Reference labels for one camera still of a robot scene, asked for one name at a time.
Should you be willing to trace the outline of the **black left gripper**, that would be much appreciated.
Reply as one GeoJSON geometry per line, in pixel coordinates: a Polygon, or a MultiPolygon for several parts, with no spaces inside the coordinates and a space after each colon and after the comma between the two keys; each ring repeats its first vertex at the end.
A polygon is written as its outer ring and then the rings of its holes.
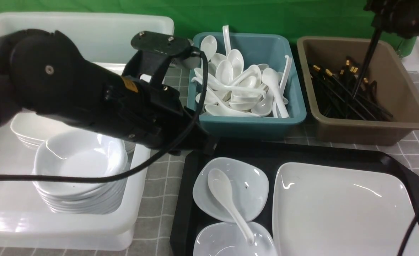
{"type": "Polygon", "coordinates": [[[124,131],[120,138],[161,150],[181,138],[169,152],[214,152],[218,139],[204,131],[199,111],[184,107],[180,93],[163,82],[170,66],[196,68],[202,52],[191,40],[152,31],[131,39],[136,53],[122,75],[104,84],[105,101],[112,105],[124,131]]]}

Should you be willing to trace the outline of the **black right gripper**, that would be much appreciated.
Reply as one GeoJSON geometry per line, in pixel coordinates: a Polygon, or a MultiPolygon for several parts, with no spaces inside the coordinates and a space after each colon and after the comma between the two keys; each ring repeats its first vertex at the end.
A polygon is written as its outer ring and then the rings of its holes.
{"type": "Polygon", "coordinates": [[[399,31],[396,11],[401,0],[367,0],[364,11],[374,13],[372,27],[380,31],[399,31]]]}

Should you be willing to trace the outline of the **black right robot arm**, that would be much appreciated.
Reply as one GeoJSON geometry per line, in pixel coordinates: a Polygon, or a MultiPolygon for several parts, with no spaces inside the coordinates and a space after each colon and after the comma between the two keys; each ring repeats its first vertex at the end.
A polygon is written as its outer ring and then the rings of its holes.
{"type": "Polygon", "coordinates": [[[363,10],[374,13],[376,29],[405,39],[419,36],[419,0],[367,0],[363,10]]]}

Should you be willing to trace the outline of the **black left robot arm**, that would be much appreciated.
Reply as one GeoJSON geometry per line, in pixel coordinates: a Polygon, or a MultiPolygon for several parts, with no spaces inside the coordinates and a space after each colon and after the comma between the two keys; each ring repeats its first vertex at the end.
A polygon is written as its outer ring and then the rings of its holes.
{"type": "Polygon", "coordinates": [[[214,151],[218,139],[204,129],[180,93],[163,79],[171,65],[200,64],[186,38],[152,31],[133,36],[136,53],[118,75],[86,60],[60,31],[27,29],[0,36],[0,127],[26,109],[69,126],[168,152],[214,151]]]}

